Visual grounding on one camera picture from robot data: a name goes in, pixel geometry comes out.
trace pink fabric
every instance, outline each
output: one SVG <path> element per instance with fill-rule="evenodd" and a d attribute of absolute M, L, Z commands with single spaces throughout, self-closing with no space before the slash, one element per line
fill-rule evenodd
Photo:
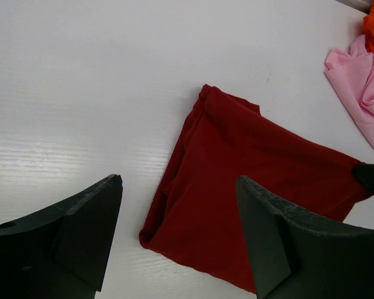
<path fill-rule="evenodd" d="M 374 148 L 374 54 L 365 48 L 365 36 L 350 46 L 350 55 L 333 49 L 324 73 L 356 125 Z"/>

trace white table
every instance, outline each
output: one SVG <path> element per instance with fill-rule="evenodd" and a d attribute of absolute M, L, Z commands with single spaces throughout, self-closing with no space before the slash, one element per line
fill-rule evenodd
<path fill-rule="evenodd" d="M 363 14 L 334 0 L 0 0 L 0 223 L 110 173 L 124 195 L 97 298 L 253 298 L 139 246 L 137 235 L 204 83 L 374 163 L 323 74 Z M 348 222 L 374 228 L 374 199 Z"/>

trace red towel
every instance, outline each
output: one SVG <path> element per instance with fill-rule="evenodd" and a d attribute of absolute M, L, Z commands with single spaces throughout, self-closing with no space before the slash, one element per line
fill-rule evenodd
<path fill-rule="evenodd" d="M 184 123 L 140 243 L 255 292 L 236 179 L 249 176 L 285 199 L 342 221 L 371 195 L 350 174 L 360 163 L 272 123 L 259 106 L 205 85 Z"/>

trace pink cloth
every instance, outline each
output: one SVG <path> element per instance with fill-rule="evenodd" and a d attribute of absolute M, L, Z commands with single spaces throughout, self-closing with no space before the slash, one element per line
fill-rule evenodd
<path fill-rule="evenodd" d="M 350 55 L 333 49 L 324 73 L 356 125 L 374 148 L 374 54 L 365 47 L 365 36 L 350 46 Z"/>

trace red cloth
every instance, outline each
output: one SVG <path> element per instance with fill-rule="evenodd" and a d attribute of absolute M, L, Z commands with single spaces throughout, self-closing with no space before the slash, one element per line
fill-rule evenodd
<path fill-rule="evenodd" d="M 371 194 L 360 164 L 263 118 L 259 106 L 205 85 L 154 196 L 140 243 L 255 292 L 234 187 L 246 175 L 312 212 L 342 221 Z"/>

